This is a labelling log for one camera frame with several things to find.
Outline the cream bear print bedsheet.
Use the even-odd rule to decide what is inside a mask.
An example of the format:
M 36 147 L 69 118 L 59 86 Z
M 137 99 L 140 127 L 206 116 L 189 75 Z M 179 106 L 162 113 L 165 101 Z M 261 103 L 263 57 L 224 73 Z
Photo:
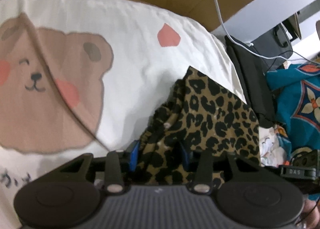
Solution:
M 20 227 L 22 186 L 139 138 L 190 66 L 244 98 L 192 19 L 129 0 L 1 0 L 1 228 Z

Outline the teal patterned cloth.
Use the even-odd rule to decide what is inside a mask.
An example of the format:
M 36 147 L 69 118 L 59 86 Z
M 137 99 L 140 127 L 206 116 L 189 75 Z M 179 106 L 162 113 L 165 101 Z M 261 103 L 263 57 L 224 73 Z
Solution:
M 319 65 L 292 64 L 265 75 L 275 102 L 275 124 L 260 128 L 265 166 L 288 164 L 319 149 Z

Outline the black folded garment right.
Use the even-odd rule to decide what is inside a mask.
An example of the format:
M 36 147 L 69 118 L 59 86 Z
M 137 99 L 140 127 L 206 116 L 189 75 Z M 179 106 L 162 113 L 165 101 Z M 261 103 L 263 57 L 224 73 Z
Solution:
M 227 36 L 225 43 L 227 55 L 235 66 L 247 104 L 254 111 L 259 125 L 271 128 L 276 122 L 276 111 L 260 58 L 234 44 Z

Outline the leopard print garment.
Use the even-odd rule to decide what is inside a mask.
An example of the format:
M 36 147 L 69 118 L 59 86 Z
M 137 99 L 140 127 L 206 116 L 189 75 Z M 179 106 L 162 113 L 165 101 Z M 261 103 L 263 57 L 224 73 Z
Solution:
M 181 185 L 195 169 L 185 154 L 235 153 L 260 163 L 259 122 L 250 106 L 199 70 L 189 67 L 139 138 L 133 180 L 142 185 Z

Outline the black chair frame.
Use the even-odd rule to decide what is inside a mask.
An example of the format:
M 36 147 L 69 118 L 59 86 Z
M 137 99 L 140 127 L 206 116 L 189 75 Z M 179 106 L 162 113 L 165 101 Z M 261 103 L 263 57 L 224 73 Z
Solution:
M 301 39 L 298 13 L 293 14 L 283 22 L 253 40 L 253 47 L 260 55 L 263 72 L 276 70 L 293 54 L 292 42 Z

